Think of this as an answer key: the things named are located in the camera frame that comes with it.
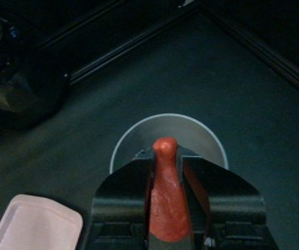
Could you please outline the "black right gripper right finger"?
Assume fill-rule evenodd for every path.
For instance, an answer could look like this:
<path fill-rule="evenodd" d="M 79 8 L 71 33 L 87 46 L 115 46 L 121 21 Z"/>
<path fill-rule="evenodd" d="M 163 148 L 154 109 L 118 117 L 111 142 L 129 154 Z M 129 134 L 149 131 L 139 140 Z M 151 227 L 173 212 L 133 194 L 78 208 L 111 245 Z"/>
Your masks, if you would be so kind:
<path fill-rule="evenodd" d="M 177 172 L 195 250 L 278 250 L 257 189 L 183 147 L 177 149 Z"/>

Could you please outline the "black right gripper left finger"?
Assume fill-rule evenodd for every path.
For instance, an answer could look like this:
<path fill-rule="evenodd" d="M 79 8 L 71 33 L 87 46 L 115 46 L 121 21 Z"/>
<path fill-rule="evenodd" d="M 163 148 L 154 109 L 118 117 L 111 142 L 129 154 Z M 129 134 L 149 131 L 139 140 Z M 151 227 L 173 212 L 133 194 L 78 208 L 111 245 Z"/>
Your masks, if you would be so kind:
<path fill-rule="evenodd" d="M 142 150 L 102 181 L 90 207 L 85 250 L 147 250 L 151 150 Z"/>

